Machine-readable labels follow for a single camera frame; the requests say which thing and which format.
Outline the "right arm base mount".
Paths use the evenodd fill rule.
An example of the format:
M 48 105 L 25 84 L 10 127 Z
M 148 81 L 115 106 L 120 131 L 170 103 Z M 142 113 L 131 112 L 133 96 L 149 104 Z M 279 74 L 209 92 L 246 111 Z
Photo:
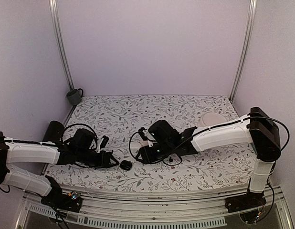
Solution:
M 257 208 L 265 204 L 264 192 L 254 193 L 249 189 L 247 189 L 245 194 L 225 199 L 225 207 L 229 213 Z

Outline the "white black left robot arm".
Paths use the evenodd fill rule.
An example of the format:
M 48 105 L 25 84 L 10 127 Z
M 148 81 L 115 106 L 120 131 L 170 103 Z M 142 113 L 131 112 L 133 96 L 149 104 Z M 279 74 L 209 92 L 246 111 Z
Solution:
M 112 152 L 104 151 L 108 137 L 98 139 L 87 129 L 78 129 L 66 141 L 34 142 L 6 138 L 0 131 L 0 185 L 17 187 L 46 196 L 55 206 L 62 207 L 66 198 L 52 177 L 33 174 L 15 166 L 16 163 L 53 165 L 83 164 L 89 168 L 118 166 Z

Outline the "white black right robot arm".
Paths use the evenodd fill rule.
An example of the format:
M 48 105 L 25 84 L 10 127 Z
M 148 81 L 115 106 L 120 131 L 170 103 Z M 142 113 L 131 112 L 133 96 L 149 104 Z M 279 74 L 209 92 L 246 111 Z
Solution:
M 167 121 L 156 121 L 139 135 L 147 142 L 138 149 L 136 160 L 153 164 L 169 155 L 193 155 L 207 149 L 248 143 L 253 146 L 257 162 L 249 181 L 249 192 L 242 196 L 245 208 L 252 208 L 260 200 L 274 163 L 281 156 L 278 121 L 270 118 L 261 108 L 253 107 L 249 114 L 230 122 L 205 127 L 190 127 L 178 132 Z

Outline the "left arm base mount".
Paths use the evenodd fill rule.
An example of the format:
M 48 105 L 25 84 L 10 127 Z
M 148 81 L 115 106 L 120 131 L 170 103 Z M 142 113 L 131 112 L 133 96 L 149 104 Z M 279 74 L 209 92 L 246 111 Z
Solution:
M 50 192 L 47 196 L 42 197 L 41 203 L 55 209 L 66 210 L 79 213 L 82 207 L 83 199 L 69 194 L 59 192 Z

